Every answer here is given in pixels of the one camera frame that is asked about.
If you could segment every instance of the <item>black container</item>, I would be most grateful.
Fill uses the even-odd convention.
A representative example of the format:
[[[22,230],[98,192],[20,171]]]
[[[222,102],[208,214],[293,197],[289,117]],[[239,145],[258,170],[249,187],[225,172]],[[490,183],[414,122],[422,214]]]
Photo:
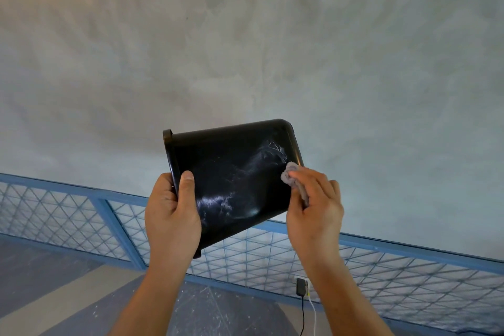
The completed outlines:
[[[280,180],[287,162],[303,165],[285,120],[173,134],[164,145],[178,196],[180,174],[195,178],[202,234],[198,252],[287,210],[290,187]]]

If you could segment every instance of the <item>electrical outlet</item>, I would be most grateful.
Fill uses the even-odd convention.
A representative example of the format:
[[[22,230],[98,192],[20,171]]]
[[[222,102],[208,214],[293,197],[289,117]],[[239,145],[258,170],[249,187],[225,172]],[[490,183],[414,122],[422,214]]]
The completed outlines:
[[[312,291],[312,290],[313,290],[313,285],[312,285],[312,282],[310,281],[310,279],[308,279],[308,278],[307,278],[307,277],[305,277],[305,276],[294,275],[294,277],[292,278],[292,282],[293,282],[294,284],[296,284],[296,281],[297,281],[298,279],[304,279],[304,280],[306,280],[306,281],[308,282],[308,288],[309,288],[309,290],[310,290],[310,291]]]

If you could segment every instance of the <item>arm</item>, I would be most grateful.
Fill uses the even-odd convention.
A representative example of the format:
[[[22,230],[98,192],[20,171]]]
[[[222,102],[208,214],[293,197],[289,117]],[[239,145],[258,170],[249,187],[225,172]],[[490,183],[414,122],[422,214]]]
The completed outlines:
[[[201,237],[192,173],[181,176],[178,202],[171,186],[171,174],[165,173],[152,189],[145,209],[149,269],[109,336],[166,335],[178,289]]]
[[[287,232],[321,299],[331,331],[349,336],[393,336],[339,256],[344,211],[338,183],[305,167],[289,175],[305,186],[309,207],[302,209],[299,192],[293,189]]]

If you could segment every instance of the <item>gray cloth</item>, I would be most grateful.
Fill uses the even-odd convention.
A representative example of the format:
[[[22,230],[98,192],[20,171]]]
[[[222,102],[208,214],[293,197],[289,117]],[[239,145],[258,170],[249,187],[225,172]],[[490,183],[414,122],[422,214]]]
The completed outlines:
[[[295,187],[299,190],[299,193],[301,194],[301,198],[303,199],[303,203],[304,203],[303,208],[305,208],[305,207],[308,207],[308,204],[309,204],[308,194],[306,193],[305,186],[301,182],[295,180],[294,178],[289,177],[289,174],[288,174],[288,172],[298,170],[298,169],[299,169],[299,165],[297,163],[295,163],[295,162],[287,163],[287,167],[285,168],[285,171],[280,176],[280,179],[284,183],[289,185],[290,187]]]

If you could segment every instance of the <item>blue metal fence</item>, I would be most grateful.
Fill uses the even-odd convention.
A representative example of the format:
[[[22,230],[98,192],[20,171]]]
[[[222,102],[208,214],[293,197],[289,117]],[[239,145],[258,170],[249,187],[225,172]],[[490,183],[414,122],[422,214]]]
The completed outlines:
[[[145,270],[147,198],[0,174],[0,237]],[[304,270],[284,223],[266,221],[203,250],[187,279],[297,303]],[[348,234],[340,253],[378,312],[423,331],[504,330],[504,263]],[[313,293],[315,301],[318,296]]]

